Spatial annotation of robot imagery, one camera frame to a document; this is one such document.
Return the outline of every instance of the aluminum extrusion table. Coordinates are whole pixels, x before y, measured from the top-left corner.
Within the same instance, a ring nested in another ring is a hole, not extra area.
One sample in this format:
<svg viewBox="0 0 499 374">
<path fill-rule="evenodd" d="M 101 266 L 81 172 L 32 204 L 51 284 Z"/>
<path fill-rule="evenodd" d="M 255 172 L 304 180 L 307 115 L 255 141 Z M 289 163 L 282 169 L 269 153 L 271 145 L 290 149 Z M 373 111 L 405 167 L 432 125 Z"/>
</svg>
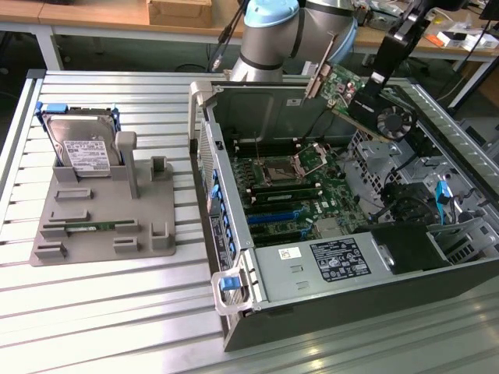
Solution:
<svg viewBox="0 0 499 374">
<path fill-rule="evenodd" d="M 0 372 L 499 371 L 499 278 L 445 302 L 224 353 L 186 135 L 189 84 L 214 77 L 31 76 L 0 157 Z M 33 117 L 39 100 L 117 104 L 123 130 L 139 135 L 135 157 L 169 158 L 179 233 L 174 256 L 41 268 L 27 264 L 54 160 Z"/>
</svg>

